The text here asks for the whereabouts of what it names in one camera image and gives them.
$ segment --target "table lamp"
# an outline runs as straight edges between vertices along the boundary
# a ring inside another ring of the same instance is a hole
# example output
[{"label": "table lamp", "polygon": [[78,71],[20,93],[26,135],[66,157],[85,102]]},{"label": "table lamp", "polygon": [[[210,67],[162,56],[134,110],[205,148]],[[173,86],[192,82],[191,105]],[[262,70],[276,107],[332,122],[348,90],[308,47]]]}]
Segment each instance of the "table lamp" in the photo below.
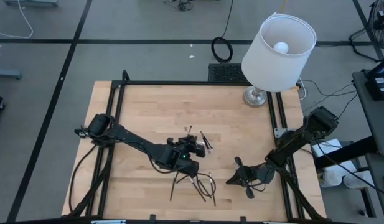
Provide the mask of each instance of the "table lamp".
[{"label": "table lamp", "polygon": [[278,13],[267,18],[241,63],[252,84],[243,94],[244,102],[259,107],[266,101],[266,91],[294,87],[315,43],[314,29],[302,19]]}]

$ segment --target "wooden tabletop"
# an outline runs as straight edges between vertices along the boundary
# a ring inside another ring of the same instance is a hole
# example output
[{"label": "wooden tabletop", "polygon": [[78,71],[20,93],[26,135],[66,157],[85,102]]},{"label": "wooden tabletop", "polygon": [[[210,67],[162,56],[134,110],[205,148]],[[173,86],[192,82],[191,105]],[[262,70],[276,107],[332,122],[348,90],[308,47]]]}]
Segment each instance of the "wooden tabletop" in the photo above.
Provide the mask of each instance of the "wooden tabletop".
[{"label": "wooden tabletop", "polygon": [[[105,112],[110,85],[111,82],[95,83],[85,125],[90,123],[95,114]],[[205,158],[192,155],[192,159],[200,163],[199,172],[211,173],[215,179],[217,206],[207,197],[207,202],[204,202],[188,179],[175,186],[170,202],[174,175],[156,172],[147,155],[125,144],[117,144],[104,218],[149,219],[150,214],[156,214],[159,220],[236,221],[240,220],[240,216],[246,216],[249,221],[285,221],[286,213],[278,174],[266,185],[264,192],[255,192],[254,199],[248,199],[240,186],[225,185],[235,173],[235,156],[239,156],[244,165],[253,166],[264,162],[265,155],[274,149],[268,104],[260,108],[246,106],[241,97],[245,88],[195,85],[126,86],[119,119],[119,123],[126,129],[151,142],[165,143],[168,137],[177,139],[185,136],[184,128],[193,125],[191,134],[200,137],[199,131],[203,131],[210,143],[215,145],[213,153],[207,154]],[[285,91],[282,96],[289,128],[299,128],[302,125],[302,112],[296,89]],[[278,116],[276,97],[274,100]],[[90,139],[80,140],[75,164],[92,147],[90,142]],[[72,195],[73,207],[90,187],[96,152],[97,150],[83,161],[77,172]],[[315,209],[325,216],[312,156],[298,151],[294,154],[294,160],[300,189]],[[203,183],[210,187],[207,179]],[[100,190],[95,197],[100,197]],[[93,213],[96,213],[97,205],[95,202]],[[69,213],[68,195],[62,213]]]}]

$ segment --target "silver lamp base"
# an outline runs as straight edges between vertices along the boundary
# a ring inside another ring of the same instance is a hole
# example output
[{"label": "silver lamp base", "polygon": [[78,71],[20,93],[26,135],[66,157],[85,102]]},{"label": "silver lamp base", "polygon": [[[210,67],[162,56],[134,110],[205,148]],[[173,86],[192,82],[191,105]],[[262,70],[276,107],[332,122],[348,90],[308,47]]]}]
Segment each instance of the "silver lamp base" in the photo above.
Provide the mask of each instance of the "silver lamp base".
[{"label": "silver lamp base", "polygon": [[243,101],[247,106],[257,108],[266,102],[266,92],[250,86],[243,94]]}]

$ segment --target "black monitor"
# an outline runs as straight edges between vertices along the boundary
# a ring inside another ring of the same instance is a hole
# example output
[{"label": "black monitor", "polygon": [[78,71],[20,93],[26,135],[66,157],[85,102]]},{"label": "black monitor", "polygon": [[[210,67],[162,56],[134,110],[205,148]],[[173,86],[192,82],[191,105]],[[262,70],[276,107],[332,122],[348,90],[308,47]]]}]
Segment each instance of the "black monitor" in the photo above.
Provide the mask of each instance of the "black monitor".
[{"label": "black monitor", "polygon": [[365,73],[366,78],[377,78],[377,77],[384,77],[384,61],[377,65],[373,70],[370,72]]}]

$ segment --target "pen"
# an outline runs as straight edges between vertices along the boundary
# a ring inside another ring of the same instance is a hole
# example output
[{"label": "pen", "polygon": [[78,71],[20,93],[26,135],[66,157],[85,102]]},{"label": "pen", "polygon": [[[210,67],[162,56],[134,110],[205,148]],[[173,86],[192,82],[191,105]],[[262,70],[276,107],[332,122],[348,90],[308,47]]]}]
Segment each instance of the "pen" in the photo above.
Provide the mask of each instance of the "pen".
[{"label": "pen", "polygon": [[203,138],[203,142],[205,144],[205,147],[207,147],[207,149],[212,149],[210,143],[208,142],[207,138],[204,136],[203,132],[200,131],[200,134],[202,135],[202,138]]},{"label": "pen", "polygon": [[192,130],[192,125],[190,125],[189,130],[188,130],[188,132],[187,132],[187,135],[188,135],[188,136],[189,136],[189,134],[190,134],[190,130]]}]

